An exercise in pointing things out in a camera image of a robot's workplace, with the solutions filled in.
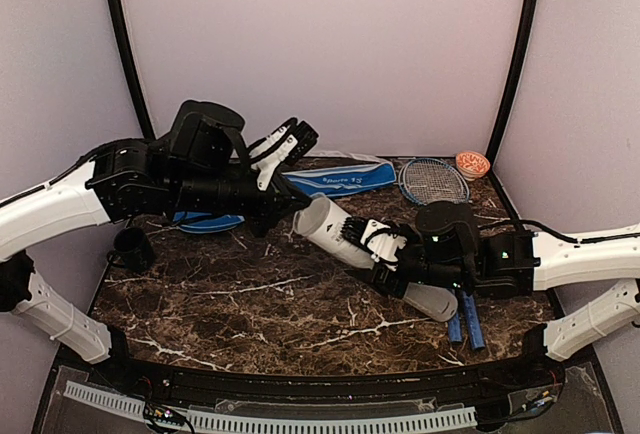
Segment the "white shuttlecock tube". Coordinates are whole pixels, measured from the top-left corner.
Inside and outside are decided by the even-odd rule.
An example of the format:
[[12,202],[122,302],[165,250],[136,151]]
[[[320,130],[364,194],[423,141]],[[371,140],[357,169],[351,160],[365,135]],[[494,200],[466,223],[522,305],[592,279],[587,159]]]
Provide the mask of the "white shuttlecock tube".
[[328,198],[327,215],[323,224],[313,234],[303,237],[354,269],[372,270],[377,263],[341,236],[342,224],[349,216],[351,215]]

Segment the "clear tube lid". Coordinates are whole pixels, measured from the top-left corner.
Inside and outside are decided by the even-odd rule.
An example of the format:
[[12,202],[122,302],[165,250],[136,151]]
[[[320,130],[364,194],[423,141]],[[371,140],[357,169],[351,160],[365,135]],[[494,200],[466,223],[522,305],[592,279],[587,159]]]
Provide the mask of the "clear tube lid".
[[313,234],[326,218],[327,202],[328,198],[323,194],[313,195],[310,204],[294,215],[294,232],[304,237]]

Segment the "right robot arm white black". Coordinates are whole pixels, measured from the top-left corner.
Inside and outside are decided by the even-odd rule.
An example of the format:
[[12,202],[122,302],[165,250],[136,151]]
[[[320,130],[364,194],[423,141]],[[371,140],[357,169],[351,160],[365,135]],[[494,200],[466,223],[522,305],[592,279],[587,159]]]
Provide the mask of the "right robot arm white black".
[[363,281],[394,297],[412,283],[508,299],[613,281],[580,309],[526,332],[510,378],[530,388],[547,374],[549,359],[565,361],[639,323],[639,227],[566,235],[532,220],[508,224],[510,231],[505,222],[494,223],[497,234],[484,237],[469,205],[436,201],[421,207],[412,225],[349,216],[341,236],[374,262]]

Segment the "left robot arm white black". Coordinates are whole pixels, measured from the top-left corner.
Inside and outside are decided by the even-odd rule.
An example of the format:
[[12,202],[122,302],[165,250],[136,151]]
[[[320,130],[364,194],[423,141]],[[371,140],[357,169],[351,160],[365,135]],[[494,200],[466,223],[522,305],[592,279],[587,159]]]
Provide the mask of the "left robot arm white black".
[[239,215],[264,236],[310,198],[281,172],[316,144],[317,132],[296,118],[246,143],[245,122],[220,104],[187,100],[156,140],[102,144],[63,173],[1,203],[1,308],[29,319],[83,361],[101,364],[120,390],[141,381],[125,335],[95,321],[58,294],[36,270],[28,249],[62,234],[139,215],[183,222]]

